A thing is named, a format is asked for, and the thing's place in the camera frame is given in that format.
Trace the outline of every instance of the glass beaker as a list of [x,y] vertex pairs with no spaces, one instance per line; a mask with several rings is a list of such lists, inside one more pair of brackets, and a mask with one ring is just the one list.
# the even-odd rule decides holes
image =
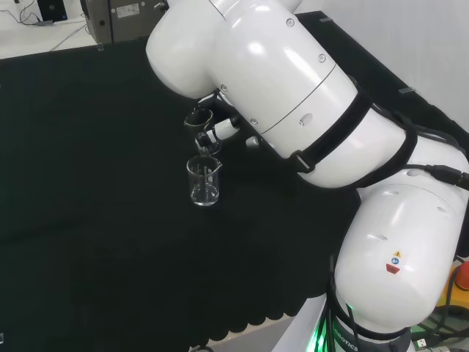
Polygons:
[[195,108],[184,120],[184,126],[188,129],[200,155],[215,155],[221,150],[221,141],[210,142],[203,146],[197,142],[213,125],[213,112],[205,108]]
[[220,195],[219,171],[222,163],[208,155],[195,156],[188,161],[189,187],[192,202],[202,207],[213,205]]

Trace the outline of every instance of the emergency stop button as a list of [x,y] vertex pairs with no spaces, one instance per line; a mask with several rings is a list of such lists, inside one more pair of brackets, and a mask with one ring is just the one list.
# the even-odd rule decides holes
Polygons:
[[469,291],[469,262],[461,264],[461,268],[456,274],[456,286],[461,290]]

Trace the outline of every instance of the grey machine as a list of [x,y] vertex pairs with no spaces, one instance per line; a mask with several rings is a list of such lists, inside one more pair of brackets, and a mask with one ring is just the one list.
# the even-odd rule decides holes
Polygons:
[[89,33],[111,44],[150,35],[168,4],[162,0],[81,0]]

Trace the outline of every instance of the white robotic arm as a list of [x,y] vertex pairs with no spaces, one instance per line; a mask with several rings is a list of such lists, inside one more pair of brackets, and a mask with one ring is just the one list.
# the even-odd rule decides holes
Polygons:
[[[147,55],[159,79],[185,97],[220,89],[281,158],[303,163],[298,174],[307,182],[348,186],[386,164],[406,133],[379,109],[366,108],[358,126],[323,159],[314,165],[302,159],[301,152],[343,122],[359,92],[292,14],[299,3],[172,0]],[[408,163],[469,172],[458,149],[422,137]],[[347,305],[353,307],[361,328],[393,334],[420,323],[435,307],[469,193],[424,171],[403,169],[359,194],[362,205],[336,264],[335,294],[346,314]],[[339,343],[336,349],[342,349]]]

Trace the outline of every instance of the black cloth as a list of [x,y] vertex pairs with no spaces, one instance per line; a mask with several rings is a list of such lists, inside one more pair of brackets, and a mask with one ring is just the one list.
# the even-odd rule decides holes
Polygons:
[[[382,105],[417,100],[410,118],[467,143],[321,17],[299,16]],[[145,44],[0,62],[1,352],[186,352],[325,292],[355,191],[307,185],[240,133],[218,204],[192,205],[196,102],[159,82]]]

